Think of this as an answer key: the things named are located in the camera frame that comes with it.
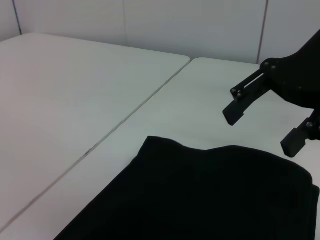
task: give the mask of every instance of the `black cloth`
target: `black cloth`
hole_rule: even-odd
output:
[[[297,164],[148,137],[56,240],[314,240],[319,188]]]

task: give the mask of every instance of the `white wall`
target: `white wall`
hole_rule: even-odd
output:
[[[125,45],[122,0],[15,0],[23,34]]]
[[[15,2],[23,34],[49,33],[248,63],[257,61],[266,7],[266,0]]]
[[[0,0],[0,41],[20,35],[12,0]]]
[[[270,0],[259,62],[297,52],[320,30],[320,0]]]

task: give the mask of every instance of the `black fabric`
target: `black fabric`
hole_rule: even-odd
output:
[[[148,137],[56,240],[314,240],[319,188],[267,152]]]

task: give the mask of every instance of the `white table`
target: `white table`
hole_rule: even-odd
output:
[[[170,138],[203,150],[239,145],[286,158],[280,142],[309,116],[310,109],[268,92],[233,127],[222,114],[232,101],[230,89],[258,67],[206,58],[192,61],[13,222],[0,239],[54,239],[131,162],[147,136]],[[319,186],[317,147],[319,142],[308,142],[290,160],[305,167]]]
[[[45,34],[1,42],[0,230],[189,61]]]

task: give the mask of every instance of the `white tabletop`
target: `white tabletop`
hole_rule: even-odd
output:
[[[1,240],[52,240],[137,155],[147,136],[173,139],[196,149],[238,145],[280,157],[280,142],[309,116],[273,92],[256,101],[233,127],[222,111],[230,89],[258,69],[253,64],[199,58],[113,132],[1,235]],[[319,142],[308,142],[293,159],[320,186]]]
[[[189,62],[45,34],[0,43],[0,230]]]

